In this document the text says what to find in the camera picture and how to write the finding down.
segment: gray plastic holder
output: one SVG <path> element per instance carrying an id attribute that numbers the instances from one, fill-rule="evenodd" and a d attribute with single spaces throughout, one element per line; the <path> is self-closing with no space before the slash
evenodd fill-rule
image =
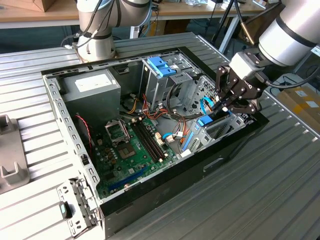
<path id="1" fill-rule="evenodd" d="M 24 147 L 18 122 L 0 115 L 0 194 L 29 182 Z"/>

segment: blue drive bay latch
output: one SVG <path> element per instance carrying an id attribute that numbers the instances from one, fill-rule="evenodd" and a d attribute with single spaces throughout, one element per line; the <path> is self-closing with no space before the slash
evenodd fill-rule
<path id="1" fill-rule="evenodd" d="M 149 57 L 147 62 L 162 78 L 177 73 L 176 70 L 171 69 L 168 64 L 159 56 Z"/>

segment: open computer tower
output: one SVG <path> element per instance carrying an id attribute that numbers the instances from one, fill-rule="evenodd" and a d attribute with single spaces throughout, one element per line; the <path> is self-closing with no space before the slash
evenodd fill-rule
<path id="1" fill-rule="evenodd" d="M 186 47 L 42 72 L 79 176 L 58 187 L 73 237 L 106 238 L 232 159 L 268 122 L 211 116 L 216 74 Z"/>

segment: aluminum extrusion table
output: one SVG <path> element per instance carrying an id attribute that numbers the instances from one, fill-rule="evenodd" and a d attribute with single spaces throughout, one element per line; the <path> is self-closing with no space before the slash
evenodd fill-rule
<path id="1" fill-rule="evenodd" d="M 193 33 L 116 41 L 123 57 L 179 46 L 214 70 L 228 61 Z M 31 174 L 29 184 L 0 195 L 1 240 L 71 239 L 55 188 L 77 170 L 40 70 L 79 63 L 73 50 L 60 47 L 0 55 L 0 114 L 18 119 Z M 110 239 L 315 240 L 320 235 L 319 140 L 270 94 L 261 104 L 270 123 L 234 160 Z M 95 227 L 79 239 L 102 240 L 103 231 Z"/>

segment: yellow wire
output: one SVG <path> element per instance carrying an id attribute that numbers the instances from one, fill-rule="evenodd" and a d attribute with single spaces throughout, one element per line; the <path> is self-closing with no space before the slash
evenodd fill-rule
<path id="1" fill-rule="evenodd" d="M 132 114 L 136 110 L 137 100 L 137 98 L 134 100 L 133 108 L 131 109 L 131 111 L 128 111 L 127 114 Z"/>

